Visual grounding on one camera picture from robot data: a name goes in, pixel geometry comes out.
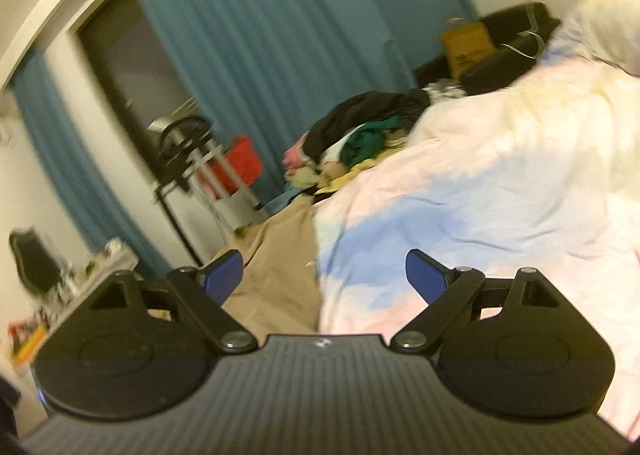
yellow paper bag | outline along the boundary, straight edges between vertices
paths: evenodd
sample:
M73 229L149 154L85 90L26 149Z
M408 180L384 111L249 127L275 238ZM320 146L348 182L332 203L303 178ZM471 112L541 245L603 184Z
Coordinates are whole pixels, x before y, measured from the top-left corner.
M442 35L451 78L459 81L462 72L496 52L489 32L480 22L467 23Z

brown fabric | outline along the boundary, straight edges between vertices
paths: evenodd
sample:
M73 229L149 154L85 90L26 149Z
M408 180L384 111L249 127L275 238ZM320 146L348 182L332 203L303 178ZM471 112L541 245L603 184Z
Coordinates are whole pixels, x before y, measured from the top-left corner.
M236 231L216 256L232 249L242 254L242 281L223 309L260 343L268 334L318 332L322 299L312 203L313 197L296 197L265 223Z

red bag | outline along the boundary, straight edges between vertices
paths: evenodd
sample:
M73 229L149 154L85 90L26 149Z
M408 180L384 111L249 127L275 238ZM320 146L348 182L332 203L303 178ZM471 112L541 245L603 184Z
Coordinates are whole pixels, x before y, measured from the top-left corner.
M247 186L251 186L251 184L253 184L262 173L262 161L255 152L251 139L247 135L243 135L232 141L228 151L225 153L225 158L231 168L238 173L238 177L240 177L242 182ZM238 186L236 186L236 184L229 178L229 175L226 174L218 162L212 160L209 162L209 167L211 168L213 175L218 178L229 195L233 195L238 191ZM197 178L201 184L209 187L212 195L214 194L216 197L220 198L220 194L216 193L215 188L209 184L207 178L199 171L197 172Z

bedsheet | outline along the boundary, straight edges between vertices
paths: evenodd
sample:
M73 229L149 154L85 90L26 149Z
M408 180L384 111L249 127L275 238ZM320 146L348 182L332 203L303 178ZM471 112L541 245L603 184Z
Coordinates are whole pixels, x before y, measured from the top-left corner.
M491 277L538 267L613 349L600 414L640 434L640 79L573 58L433 106L314 226L322 333L389 340L421 312L414 247Z

curtain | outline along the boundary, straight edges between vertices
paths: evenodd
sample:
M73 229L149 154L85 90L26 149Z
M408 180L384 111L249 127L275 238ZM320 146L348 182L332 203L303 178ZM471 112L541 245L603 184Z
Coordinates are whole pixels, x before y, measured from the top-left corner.
M202 115L251 136L263 201L282 191L284 151L346 98L415 86L467 0L138 0Z
M40 162L88 247L96 253L120 237L140 257L141 275L170 271L92 162L39 51L25 56L11 86Z

